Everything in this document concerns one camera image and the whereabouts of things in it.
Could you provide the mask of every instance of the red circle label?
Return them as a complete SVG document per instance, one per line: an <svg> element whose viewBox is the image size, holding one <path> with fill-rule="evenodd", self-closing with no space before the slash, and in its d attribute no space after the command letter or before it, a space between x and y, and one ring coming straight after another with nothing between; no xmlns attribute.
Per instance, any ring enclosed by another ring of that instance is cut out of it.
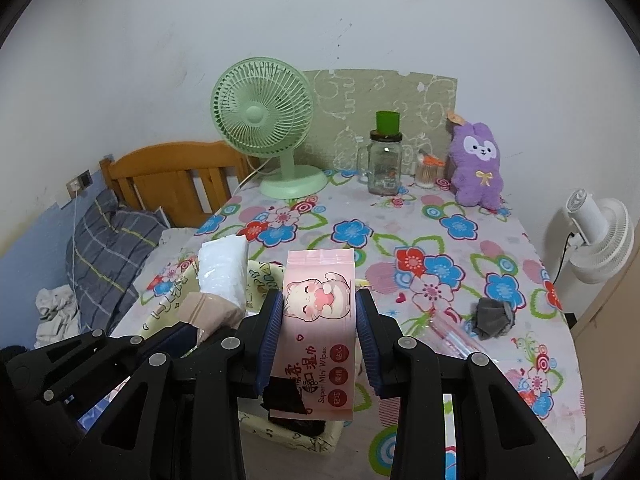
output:
<svg viewBox="0 0 640 480"><path fill-rule="evenodd" d="M347 382L347 380L349 380L349 374L347 373L347 370L345 370L341 366L337 366L329 371L329 380L333 384L337 384L338 386L340 386L340 384L344 384L345 382Z"/></svg>
<svg viewBox="0 0 640 480"><path fill-rule="evenodd" d="M342 390L331 390L327 397L329 404L335 408L340 408L347 402L347 394Z"/></svg>
<svg viewBox="0 0 640 480"><path fill-rule="evenodd" d="M343 363L349 357L349 349L345 345L333 345L329 357L336 363Z"/></svg>

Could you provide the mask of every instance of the green fan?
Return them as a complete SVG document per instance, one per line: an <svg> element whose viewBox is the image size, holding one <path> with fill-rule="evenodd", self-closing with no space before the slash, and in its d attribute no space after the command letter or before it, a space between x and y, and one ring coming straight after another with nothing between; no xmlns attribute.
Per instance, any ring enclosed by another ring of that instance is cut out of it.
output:
<svg viewBox="0 0 640 480"><path fill-rule="evenodd" d="M220 76L211 95L211 116L226 142L247 155L280 157L280 169L260 183L260 192L272 198L299 198L326 186L324 172L293 161L313 112L305 76L268 57L236 63Z"/></svg>

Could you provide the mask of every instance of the white tissue package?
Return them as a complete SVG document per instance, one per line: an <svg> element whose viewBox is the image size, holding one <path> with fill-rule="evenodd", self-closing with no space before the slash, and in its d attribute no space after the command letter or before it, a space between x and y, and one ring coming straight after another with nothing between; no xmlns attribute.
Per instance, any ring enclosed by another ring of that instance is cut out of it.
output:
<svg viewBox="0 0 640 480"><path fill-rule="evenodd" d="M200 291L215 294L246 309L246 263L249 243L244 236L230 235L206 242L198 252Z"/></svg>

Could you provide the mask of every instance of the fan stand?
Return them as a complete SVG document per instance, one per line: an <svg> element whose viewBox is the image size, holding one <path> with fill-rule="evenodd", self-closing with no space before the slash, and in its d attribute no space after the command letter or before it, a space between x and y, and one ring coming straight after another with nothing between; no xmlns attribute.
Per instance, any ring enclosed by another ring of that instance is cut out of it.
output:
<svg viewBox="0 0 640 480"><path fill-rule="evenodd" d="M293 151L280 156L280 169L262 178L260 192L271 198L300 198L313 195L326 186L324 171L293 162Z"/></svg>

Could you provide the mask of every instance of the beige patterned board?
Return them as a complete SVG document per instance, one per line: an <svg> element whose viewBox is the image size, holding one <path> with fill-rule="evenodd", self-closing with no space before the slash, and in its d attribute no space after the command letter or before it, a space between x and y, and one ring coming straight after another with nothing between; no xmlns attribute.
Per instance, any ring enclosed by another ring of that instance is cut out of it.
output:
<svg viewBox="0 0 640 480"><path fill-rule="evenodd" d="M311 131L296 150L296 162L355 170L357 149L369 143L378 110L400 112L403 173L413 173L420 148L446 157L446 113L455 105L456 79L393 70L309 70L305 75L316 109Z"/></svg>

